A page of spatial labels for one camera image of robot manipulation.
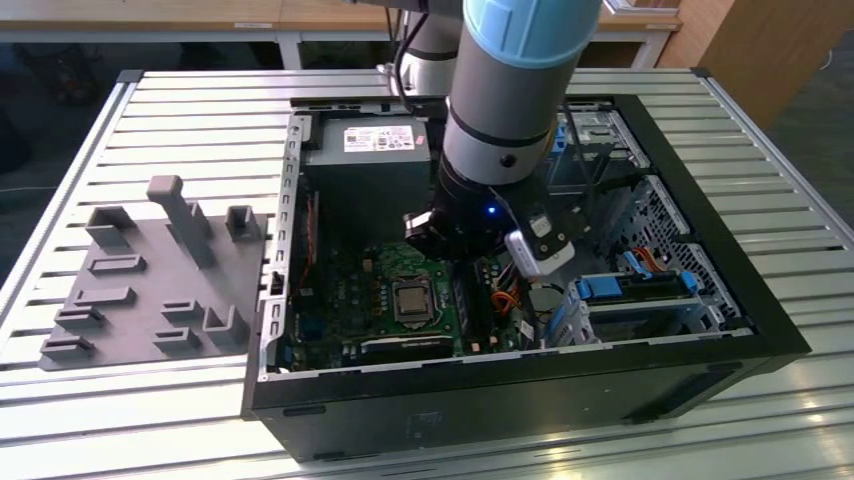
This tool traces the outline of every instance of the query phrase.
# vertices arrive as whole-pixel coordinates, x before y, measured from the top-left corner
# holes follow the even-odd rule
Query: green circuit board
[[[432,315],[422,325],[394,318],[394,285],[412,279],[429,284]],[[321,303],[298,316],[297,357],[309,369],[342,366],[349,348],[382,337],[448,335],[454,356],[462,354],[445,265],[426,260],[409,245],[384,244],[354,255],[333,252],[321,282]]]

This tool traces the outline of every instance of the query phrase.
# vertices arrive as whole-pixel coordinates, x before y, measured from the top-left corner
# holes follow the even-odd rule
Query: robotic arm
[[[364,3],[429,15],[406,52],[422,63],[452,58],[449,32],[462,16],[436,197],[429,211],[406,215],[406,241],[448,260],[505,246],[524,276],[549,274],[573,256],[582,225],[552,211],[532,173],[552,145],[554,109],[596,29],[598,0]],[[444,57],[430,55],[441,50]]]

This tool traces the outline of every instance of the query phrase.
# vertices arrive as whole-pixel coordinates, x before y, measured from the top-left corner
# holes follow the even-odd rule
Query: blue latch
[[[562,153],[565,149],[565,124],[557,125],[557,130],[554,131],[554,143],[550,146],[550,153]]]
[[[589,284],[586,283],[586,280],[581,278],[577,282],[574,282],[574,286],[577,287],[577,295],[581,297],[581,300],[586,300],[589,297],[592,297],[592,292],[589,290]]]
[[[618,297],[622,294],[622,290],[618,288],[618,282],[613,277],[586,277],[584,281],[589,285],[592,298]]]
[[[688,292],[696,293],[699,291],[699,283],[696,282],[696,277],[691,272],[681,272],[681,283],[684,283],[684,288],[688,289]]]
[[[637,272],[640,275],[643,275],[643,278],[645,280],[652,278],[652,274],[637,263],[637,259],[635,258],[635,254],[633,253],[622,252],[622,257],[625,257],[625,261],[628,261],[628,265],[630,265],[630,268],[635,270],[635,272]]]

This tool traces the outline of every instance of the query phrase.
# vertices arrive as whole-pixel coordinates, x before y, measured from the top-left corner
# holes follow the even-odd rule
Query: floor
[[[248,45],[218,44],[216,50],[218,56],[209,67],[260,68]],[[86,46],[85,53],[93,61],[101,99],[122,69],[191,68],[187,61],[193,59],[181,58],[177,44]],[[849,161],[854,159],[854,32],[848,32],[832,56],[831,64],[816,72],[767,133],[841,218],[854,224],[854,162]],[[317,58],[317,66],[330,63],[328,55]],[[0,109],[11,118],[34,152],[29,163],[0,175],[0,282],[14,264],[50,200],[50,188],[61,181],[98,108],[99,102],[85,107],[57,105],[15,61],[10,46],[0,45]]]

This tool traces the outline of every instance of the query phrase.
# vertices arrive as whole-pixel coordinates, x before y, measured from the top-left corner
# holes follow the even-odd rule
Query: slotted aluminum tabletop
[[[146,180],[177,174],[206,214],[249,204],[273,222],[288,99],[385,93],[368,71],[151,72],[115,85],[0,292],[0,478],[854,474],[849,230],[712,80],[684,70],[585,70],[569,92],[640,96],[803,332],[808,357],[669,421],[304,465],[260,423],[237,418],[244,356],[39,371],[93,206],[161,216]]]

